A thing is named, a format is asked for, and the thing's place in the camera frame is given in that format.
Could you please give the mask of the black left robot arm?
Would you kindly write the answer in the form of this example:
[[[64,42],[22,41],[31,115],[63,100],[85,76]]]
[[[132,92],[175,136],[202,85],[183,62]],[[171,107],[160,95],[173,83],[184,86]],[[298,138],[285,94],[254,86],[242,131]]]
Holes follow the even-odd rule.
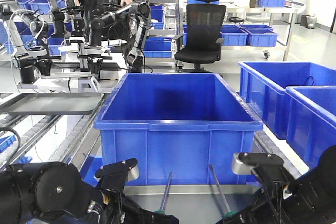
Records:
[[[84,182],[73,164],[13,164],[1,172],[1,223],[178,223],[173,215],[145,210],[127,196],[135,180],[136,158],[98,169],[96,186]]]

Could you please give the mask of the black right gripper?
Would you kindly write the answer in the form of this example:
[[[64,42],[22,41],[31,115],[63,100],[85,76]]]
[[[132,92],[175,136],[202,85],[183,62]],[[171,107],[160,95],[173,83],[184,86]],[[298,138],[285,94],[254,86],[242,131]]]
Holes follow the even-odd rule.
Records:
[[[281,157],[270,153],[234,153],[232,171],[254,176],[260,188],[247,207],[228,212],[218,223],[285,223],[284,190],[295,178],[286,170]]]

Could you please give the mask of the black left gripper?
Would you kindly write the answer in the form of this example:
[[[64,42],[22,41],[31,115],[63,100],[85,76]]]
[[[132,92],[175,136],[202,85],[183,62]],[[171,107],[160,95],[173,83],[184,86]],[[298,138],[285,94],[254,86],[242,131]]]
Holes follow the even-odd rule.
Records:
[[[103,203],[89,209],[89,223],[179,223],[173,215],[143,209],[124,193],[126,182],[139,177],[138,160],[125,159],[100,167],[95,172],[96,188],[102,192]]]

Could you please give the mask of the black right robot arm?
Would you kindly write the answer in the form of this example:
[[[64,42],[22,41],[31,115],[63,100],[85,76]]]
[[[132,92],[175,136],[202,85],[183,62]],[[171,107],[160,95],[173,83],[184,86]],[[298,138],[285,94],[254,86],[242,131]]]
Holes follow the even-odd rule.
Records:
[[[270,153],[236,153],[240,174],[251,174],[261,184],[243,210],[219,223],[334,223],[335,146],[328,147],[315,168],[294,178],[284,160]]]

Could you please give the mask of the background robot arm station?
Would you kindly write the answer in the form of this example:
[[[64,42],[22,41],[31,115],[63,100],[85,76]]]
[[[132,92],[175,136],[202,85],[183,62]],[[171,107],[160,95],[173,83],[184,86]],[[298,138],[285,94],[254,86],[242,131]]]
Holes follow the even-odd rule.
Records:
[[[78,44],[78,57],[86,59],[88,69],[99,74],[103,63],[102,53],[107,51],[102,46],[103,38],[109,38],[109,34],[104,34],[104,29],[114,29],[121,26],[123,31],[117,33],[119,39],[125,40],[126,46],[122,53],[124,60],[131,72],[141,72],[144,63],[144,42],[150,22],[151,9],[146,2],[134,1],[114,12],[105,12],[89,22],[89,34],[84,35],[84,22],[79,21],[79,27],[74,34],[69,37],[69,42]],[[36,47],[26,49],[25,46],[16,46],[13,54],[14,61],[20,73],[20,83],[22,85],[33,84],[37,81],[35,71],[38,70],[43,77],[50,76],[51,66],[54,56],[49,53],[47,40],[47,23],[32,10],[20,8],[16,0],[1,1],[1,20],[8,27],[9,36],[12,42],[16,41],[13,34],[13,17],[18,16],[29,26],[32,35],[36,40]]]

